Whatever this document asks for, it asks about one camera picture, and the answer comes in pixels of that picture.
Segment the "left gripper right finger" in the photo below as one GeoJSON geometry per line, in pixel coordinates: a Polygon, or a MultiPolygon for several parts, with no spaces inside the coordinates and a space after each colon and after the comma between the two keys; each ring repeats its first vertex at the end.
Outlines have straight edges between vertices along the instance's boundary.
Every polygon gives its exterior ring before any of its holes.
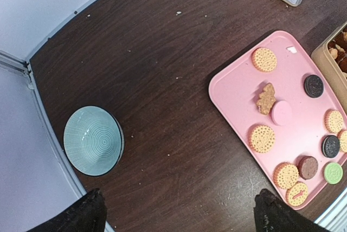
{"type": "Polygon", "coordinates": [[[255,196],[254,220],[256,231],[325,231],[268,189],[262,189],[255,196]]]}

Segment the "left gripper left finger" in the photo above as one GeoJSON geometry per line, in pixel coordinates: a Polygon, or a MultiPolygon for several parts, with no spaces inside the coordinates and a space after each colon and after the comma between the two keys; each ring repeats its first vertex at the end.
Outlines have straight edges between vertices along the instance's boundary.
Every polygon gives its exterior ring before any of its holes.
{"type": "Polygon", "coordinates": [[[107,219],[105,199],[93,189],[48,221],[30,231],[104,231],[107,219]]]}

